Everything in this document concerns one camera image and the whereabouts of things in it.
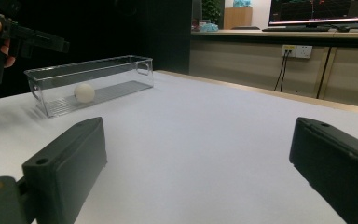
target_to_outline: dark wall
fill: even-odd
[[[193,13],[192,18],[202,20],[202,1],[193,0]]]
[[[220,0],[220,20],[219,20],[219,29],[223,30],[225,27],[225,0]]]
[[[154,69],[188,73],[191,0],[22,0],[16,21],[64,37],[69,53],[34,48],[5,69],[0,98],[29,91],[23,71],[66,63],[140,55]]]

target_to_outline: electrical outlet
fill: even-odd
[[[295,57],[296,56],[296,45],[283,45],[282,46],[282,56]]]
[[[301,46],[298,45],[296,48],[296,58],[310,58],[312,53],[312,46]]]

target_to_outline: white ball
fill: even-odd
[[[75,98],[80,103],[89,103],[94,100],[95,90],[91,87],[91,85],[82,83],[75,87]]]

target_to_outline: wall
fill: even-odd
[[[188,74],[192,1],[137,1],[140,8],[138,22],[143,27],[141,35],[145,39],[138,52],[153,58],[154,70]]]
[[[269,7],[271,0],[251,0],[253,8],[252,25],[260,29],[269,27]],[[232,7],[234,0],[226,0],[225,7]]]
[[[252,25],[260,29],[269,27],[269,7],[271,0],[251,0],[253,8]],[[225,7],[232,7],[234,0],[226,0]],[[358,26],[357,24],[346,24],[349,26]]]

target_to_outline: black cable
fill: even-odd
[[[287,64],[288,58],[289,58],[289,54],[287,55],[286,60],[284,60],[283,74],[282,74],[282,79],[281,79],[281,92],[282,92],[284,74],[286,73],[286,64]]]
[[[337,29],[339,26],[336,26],[336,25],[333,25],[333,24],[326,24],[326,25],[322,25],[322,27],[331,27],[331,28]]]
[[[329,62],[329,60],[330,60],[330,53],[331,53],[331,47],[328,49],[327,58],[325,59],[326,62]],[[319,95],[321,94],[322,84],[324,83],[323,80],[324,80],[324,74],[325,74],[326,69],[327,69],[327,63],[324,65],[324,72],[321,77],[321,82],[319,83],[318,93],[316,94],[316,99],[319,99]]]
[[[282,65],[281,65],[281,72],[279,73],[277,83],[275,84],[275,88],[274,88],[275,91],[277,90],[278,83],[279,83],[279,79],[281,78],[281,74],[282,74],[284,62],[286,61],[286,58],[289,57],[289,54],[290,54],[290,51],[289,51],[289,50],[287,50],[287,51],[283,54]]]

